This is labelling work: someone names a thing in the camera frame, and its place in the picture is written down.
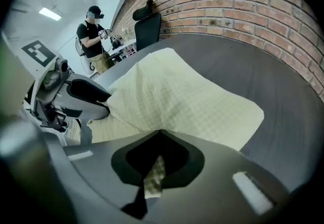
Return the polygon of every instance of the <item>desk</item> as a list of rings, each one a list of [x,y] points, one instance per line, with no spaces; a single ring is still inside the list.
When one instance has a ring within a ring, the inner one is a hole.
[[[290,191],[311,177],[324,142],[324,105],[300,75],[254,46],[217,36],[178,34],[119,62],[96,82],[108,88],[147,54],[167,47],[206,79],[264,111],[262,124],[241,149],[244,155]]]
[[[121,51],[123,48],[126,48],[127,46],[132,45],[132,44],[134,44],[134,43],[136,43],[136,38],[126,41],[126,42],[124,43],[124,45],[119,46],[118,48],[109,51],[108,54],[109,54],[110,56],[112,56],[112,55],[114,55],[116,52],[119,52],[119,51]]]

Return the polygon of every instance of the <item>man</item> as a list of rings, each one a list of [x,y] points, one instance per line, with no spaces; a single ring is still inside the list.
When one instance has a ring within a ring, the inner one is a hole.
[[[99,74],[114,65],[112,61],[108,61],[109,55],[101,44],[102,39],[108,38],[106,30],[99,24],[103,16],[99,7],[90,7],[85,22],[80,24],[76,31],[83,51]]]

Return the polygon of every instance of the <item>cloth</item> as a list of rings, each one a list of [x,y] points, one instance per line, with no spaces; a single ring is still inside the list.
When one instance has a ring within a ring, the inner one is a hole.
[[[85,21],[85,23],[87,26],[85,26],[84,24],[80,24],[76,30],[76,35],[79,39],[83,39],[86,37],[89,37],[89,39],[94,39],[98,37],[100,31],[104,30],[104,28],[100,24],[98,24],[97,26],[96,24],[90,24],[87,21]],[[82,49],[84,50],[87,58],[89,59],[99,54],[102,54],[103,47],[100,41],[89,48],[85,47],[82,44]]]
[[[254,102],[203,78],[170,48],[146,56],[108,92],[110,114],[88,124],[93,142],[166,129],[238,151],[264,118]],[[154,178],[149,178],[145,191],[149,182],[156,187]]]
[[[113,62],[108,61],[108,59],[109,55],[105,51],[102,54],[89,58],[99,75],[113,66]]]

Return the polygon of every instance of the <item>chair headrest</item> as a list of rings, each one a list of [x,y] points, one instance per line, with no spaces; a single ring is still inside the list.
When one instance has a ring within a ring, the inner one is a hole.
[[[133,13],[133,19],[135,21],[140,21],[151,15],[153,3],[153,0],[148,0],[145,7],[135,10],[135,12]]]

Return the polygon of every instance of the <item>black office chair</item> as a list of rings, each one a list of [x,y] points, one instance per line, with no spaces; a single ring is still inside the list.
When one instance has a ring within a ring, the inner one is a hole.
[[[148,0],[146,6],[133,13],[135,24],[137,51],[158,42],[161,28],[161,14],[152,12],[153,0]]]

